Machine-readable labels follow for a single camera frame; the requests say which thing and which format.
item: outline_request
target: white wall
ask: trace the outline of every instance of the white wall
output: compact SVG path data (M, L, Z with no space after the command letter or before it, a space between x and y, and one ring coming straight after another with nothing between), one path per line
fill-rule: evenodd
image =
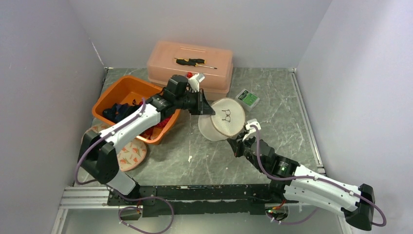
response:
M410 0L334 0L298 65L327 173L387 215L375 234L413 233L412 22Z
M158 40L234 52L241 67L296 67L331 0L70 0L105 65L146 67Z
M0 233L50 233L103 66L66 0L0 7Z

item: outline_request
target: pink toolbox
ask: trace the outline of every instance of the pink toolbox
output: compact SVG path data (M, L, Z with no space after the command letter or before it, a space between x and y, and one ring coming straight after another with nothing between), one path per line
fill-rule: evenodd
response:
M179 65L176 59L204 59L205 66ZM149 81L161 87L166 86L172 75L186 76L188 72L204 73L201 82L208 100L225 98L229 92L232 77L232 52L198 45L159 41L147 63Z

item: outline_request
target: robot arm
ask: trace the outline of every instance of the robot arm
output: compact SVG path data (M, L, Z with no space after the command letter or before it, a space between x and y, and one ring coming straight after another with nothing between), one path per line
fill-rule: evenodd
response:
M191 79L174 75L161 93L150 97L139 110L116 125L98 134L85 133L78 158L82 160L81 167L99 183L109 185L126 198L140 198L139 184L120 171L116 155L137 135L171 116L176 109L189 110L192 115L214 115L203 90L199 89L203 78L201 73ZM98 141L100 143L87 153Z
M247 122L244 129L235 139L228 139L235 157L244 156L260 172L273 177L270 192L286 200L304 202L331 211L359 229L371 230L374 208L361 200L362 196L372 203L375 202L373 188L369 185L344 184L326 176L320 175L298 162L275 153L274 148L260 140L260 158L257 157L258 134L252 126L261 129L256 119ZM351 192L335 186L340 185Z

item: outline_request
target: red cloth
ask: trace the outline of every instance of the red cloth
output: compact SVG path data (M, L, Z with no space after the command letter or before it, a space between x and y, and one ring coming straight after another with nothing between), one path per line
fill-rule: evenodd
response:
M153 128L160 128L160 129L165 128L165 126L166 126L167 123L169 122L170 118L171 118L171 117L168 117L168 118L164 119L164 121L156 124L155 126L148 128L146 131L144 131L144 134L146 135L146 136L144 136L144 137L145 137L146 139L150 139L150 137L151 137L152 134L153 134Z

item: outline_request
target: black metal frame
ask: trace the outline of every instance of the black metal frame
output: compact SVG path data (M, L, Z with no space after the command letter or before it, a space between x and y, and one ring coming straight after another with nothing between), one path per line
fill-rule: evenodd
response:
M169 201L176 215L247 213L264 215L265 203L281 203L271 196L268 184L141 186L144 196L160 196ZM131 205L111 192L109 206ZM165 202L149 199L143 206L143 217L169 215Z

